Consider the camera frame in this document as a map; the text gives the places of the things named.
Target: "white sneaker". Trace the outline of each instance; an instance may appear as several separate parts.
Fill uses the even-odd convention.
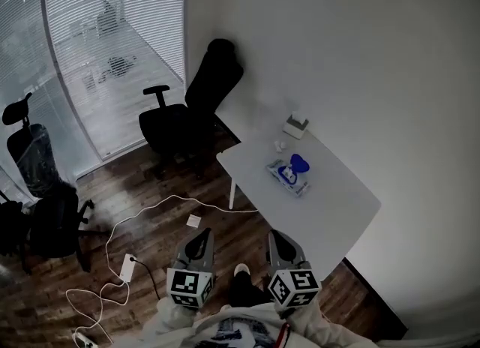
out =
[[[250,269],[248,269],[248,266],[246,264],[238,264],[235,267],[235,271],[233,271],[233,276],[235,277],[239,272],[247,272],[250,274]]]

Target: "chair backrest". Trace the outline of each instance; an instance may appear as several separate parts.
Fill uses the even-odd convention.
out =
[[[188,108],[200,115],[215,113],[242,75],[243,68],[237,62],[233,43],[213,40],[185,95]]]
[[[8,137],[7,148],[35,197],[43,198],[75,192],[75,188],[64,182],[59,175],[53,157],[50,136],[41,124],[29,123],[29,105],[25,99],[12,103],[4,110],[4,124],[12,125],[20,120],[23,127]]]

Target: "white table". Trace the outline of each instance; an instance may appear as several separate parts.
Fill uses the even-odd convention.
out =
[[[288,148],[277,153],[275,140],[285,141]],[[290,161],[293,153],[310,164],[310,190],[301,197],[294,197],[266,169],[277,158]],[[308,131],[297,140],[279,129],[234,145],[217,159],[232,177],[230,204],[238,185],[273,228],[301,245],[319,280],[345,257],[380,209],[380,201]]]

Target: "red strap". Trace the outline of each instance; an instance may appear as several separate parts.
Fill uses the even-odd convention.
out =
[[[288,323],[285,322],[282,325],[282,328],[280,330],[280,334],[278,335],[277,342],[275,343],[274,348],[281,348],[280,344],[282,343],[282,340],[284,339],[285,331],[287,329],[290,329],[290,325],[288,325]]]

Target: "window blinds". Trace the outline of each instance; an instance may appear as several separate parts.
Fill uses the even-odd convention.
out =
[[[46,126],[59,169],[75,175],[98,164],[56,76],[41,0],[0,0],[0,114],[28,92],[33,94],[28,101],[30,122]],[[0,123],[0,185],[16,185],[29,194],[6,146],[20,128],[21,123]]]
[[[184,102],[183,0],[46,0],[58,65],[86,132],[105,160],[143,140],[145,88]]]

